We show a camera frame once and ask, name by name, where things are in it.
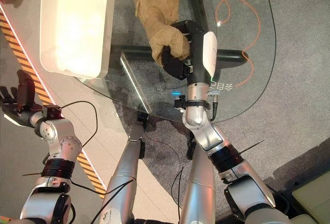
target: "glass table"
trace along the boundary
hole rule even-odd
[[[181,20],[196,21],[218,39],[210,86],[220,92],[214,121],[246,111],[264,92],[273,69],[275,31],[269,0],[180,0]],[[130,108],[182,120],[174,99],[186,94],[187,82],[170,76],[152,59],[133,0],[115,0],[108,74],[79,81]]]

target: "floor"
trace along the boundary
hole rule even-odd
[[[34,32],[34,29],[38,28],[35,25],[38,15],[35,14],[39,13],[39,1],[7,0],[4,2],[32,58],[38,58],[39,35]],[[290,190],[297,183],[302,183],[315,176],[316,173],[330,168],[330,88],[328,87],[330,23],[327,21],[330,16],[330,0],[270,1],[276,26],[277,50],[269,84],[259,101],[246,112],[217,125],[241,151],[260,140],[265,140],[257,147],[245,152],[243,156],[261,178],[273,188]],[[20,17],[24,17],[24,12],[27,12],[27,4],[30,4],[29,15],[23,22]],[[136,34],[143,35],[143,30]],[[115,35],[114,39],[119,40],[119,35]],[[0,80],[1,85],[7,87],[17,84],[15,72],[19,68],[9,50],[1,34]],[[127,139],[126,133],[129,132],[130,125],[135,120],[136,112],[115,102],[110,104],[109,99],[93,93],[86,87],[83,88],[76,81],[71,82],[68,78],[42,73],[41,75],[47,79],[47,84],[60,104],[88,98],[96,102],[99,112],[107,106],[105,109],[112,115],[111,121],[116,127],[117,125],[121,127],[120,132],[114,131],[113,127],[109,127],[109,117],[101,115],[102,130],[96,136],[94,145],[86,149],[101,178],[107,182],[113,165],[118,159],[118,155],[116,157],[113,154],[120,154],[118,147],[124,146],[124,141]],[[68,81],[69,86],[63,90],[56,86],[55,82],[64,80]],[[79,89],[76,96],[64,96],[70,87]],[[92,132],[91,127],[94,127],[93,114],[89,111],[82,112],[82,110],[84,110],[82,107],[75,107],[65,115],[76,121],[75,129],[81,133],[81,139],[85,139]],[[119,123],[114,120],[115,116],[119,117]],[[22,178],[23,184],[17,178],[21,174],[34,173],[41,169],[40,160],[46,151],[46,145],[40,143],[33,132],[17,129],[3,117],[0,121],[0,196],[1,199],[6,200],[0,202],[0,214],[16,217],[33,185],[35,176]],[[104,142],[104,139],[108,139],[107,134],[110,132],[120,141],[119,143]],[[150,186],[151,191],[163,190],[166,199],[170,200],[166,192],[167,194],[170,192],[175,175],[180,167],[184,166],[180,187],[180,196],[183,196],[190,168],[190,162],[185,159],[188,131],[180,123],[150,117],[146,136],[146,156],[140,166],[146,165],[146,170],[151,172],[149,176],[153,176],[160,187]],[[19,146],[13,148],[13,141],[17,141]],[[15,157],[12,156],[13,149],[17,155]],[[107,153],[112,154],[112,157],[106,157]],[[146,174],[144,171],[140,174],[141,181],[145,179]],[[91,186],[79,166],[73,179]],[[221,219],[229,213],[229,208],[223,197],[224,186],[217,176],[216,182],[217,219]],[[144,196],[149,196],[145,189],[141,192],[144,192]],[[101,204],[100,199],[97,195],[82,193],[81,190],[75,188],[72,189],[71,196],[76,202],[79,223],[89,223],[88,220]],[[177,197],[177,184],[174,185],[174,197]],[[161,201],[155,195],[152,200],[155,206],[158,201]],[[142,203],[143,201],[137,201],[136,207],[138,208]],[[136,215],[139,218],[154,217],[177,222],[175,204],[168,207],[167,215],[160,211],[159,216],[162,217],[156,214],[145,216],[143,212],[138,213],[143,214]]]

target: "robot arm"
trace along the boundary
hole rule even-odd
[[[188,33],[191,39],[192,57],[189,59],[188,73],[184,71],[188,83],[187,101],[185,96],[180,96],[175,101],[175,107],[181,110],[184,125],[192,131],[222,181],[228,185],[225,196],[234,215],[253,224],[291,223],[283,213],[274,209],[275,201],[271,192],[251,165],[241,157],[221,130],[208,120],[208,96],[214,97],[213,102],[217,101],[217,95],[209,92],[210,79],[216,68],[216,36],[213,32],[204,32],[192,21],[178,24],[182,33]]]
[[[10,121],[34,128],[49,144],[49,157],[23,206],[21,220],[12,223],[67,223],[71,206],[67,193],[76,158],[81,153],[81,142],[71,122],[61,117],[60,107],[35,104],[31,77],[23,71],[18,71],[18,76],[16,98],[9,98],[2,88],[2,110]]]

